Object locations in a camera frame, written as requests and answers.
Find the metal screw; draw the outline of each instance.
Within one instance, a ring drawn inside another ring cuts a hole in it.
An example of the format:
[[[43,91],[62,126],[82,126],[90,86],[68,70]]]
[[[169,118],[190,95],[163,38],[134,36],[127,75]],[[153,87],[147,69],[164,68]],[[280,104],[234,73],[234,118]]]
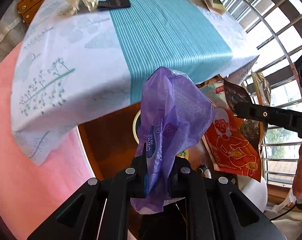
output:
[[[135,173],[135,169],[134,169],[134,168],[127,168],[127,169],[125,170],[125,173],[126,173],[126,174],[134,174],[134,173]]]
[[[228,183],[228,179],[227,179],[226,177],[220,177],[220,178],[219,178],[219,182],[220,182],[221,184],[227,184],[227,183]]]
[[[97,183],[97,179],[96,178],[90,178],[87,183],[91,186],[95,185]]]
[[[184,174],[188,174],[188,173],[190,173],[190,169],[188,167],[183,167],[183,168],[181,168],[181,172]]]

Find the snack package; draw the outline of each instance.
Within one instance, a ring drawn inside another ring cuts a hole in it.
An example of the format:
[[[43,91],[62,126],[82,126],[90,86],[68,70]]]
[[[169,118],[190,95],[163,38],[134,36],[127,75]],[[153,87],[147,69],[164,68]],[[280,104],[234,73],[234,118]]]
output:
[[[270,106],[271,103],[271,87],[269,82],[264,78],[262,73],[251,72],[255,91],[257,93],[258,103],[263,106]],[[268,123],[260,123],[260,138],[259,146],[263,143],[264,137],[267,133]]]
[[[251,102],[246,90],[225,80],[200,88],[214,106],[214,119],[203,136],[215,170],[249,176],[261,180],[262,164],[258,149],[241,134],[243,119],[237,118],[233,107],[240,101]],[[259,141],[259,126],[254,131]]]
[[[147,187],[145,199],[131,198],[141,214],[163,211],[168,177],[175,156],[196,145],[214,116],[211,102],[184,75],[160,67],[142,86],[141,126],[136,156],[146,143]]]
[[[217,13],[219,15],[224,15],[226,13],[226,8],[220,0],[203,0],[207,5],[210,12]]]

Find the round container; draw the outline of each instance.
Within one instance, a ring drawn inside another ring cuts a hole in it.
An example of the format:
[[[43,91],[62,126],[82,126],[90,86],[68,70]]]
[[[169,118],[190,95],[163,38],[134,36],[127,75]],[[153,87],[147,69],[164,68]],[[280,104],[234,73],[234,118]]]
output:
[[[139,144],[139,139],[137,138],[137,131],[141,126],[141,110],[139,110],[133,120],[132,130],[135,141]]]

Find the curtain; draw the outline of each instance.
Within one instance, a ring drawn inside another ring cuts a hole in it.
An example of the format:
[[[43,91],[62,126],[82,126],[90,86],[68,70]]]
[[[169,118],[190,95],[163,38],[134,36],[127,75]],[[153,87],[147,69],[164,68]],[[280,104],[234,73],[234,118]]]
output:
[[[23,40],[27,24],[18,13],[14,0],[0,20],[0,63]]]

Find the red packaging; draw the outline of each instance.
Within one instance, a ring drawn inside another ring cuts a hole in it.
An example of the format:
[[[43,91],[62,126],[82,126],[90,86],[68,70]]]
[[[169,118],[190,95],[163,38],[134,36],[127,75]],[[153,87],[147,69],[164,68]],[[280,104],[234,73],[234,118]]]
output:
[[[212,124],[203,136],[215,170],[249,176],[260,182],[260,155],[239,131],[243,119],[237,118],[229,107],[224,81],[209,84],[200,90],[212,102],[215,110]]]

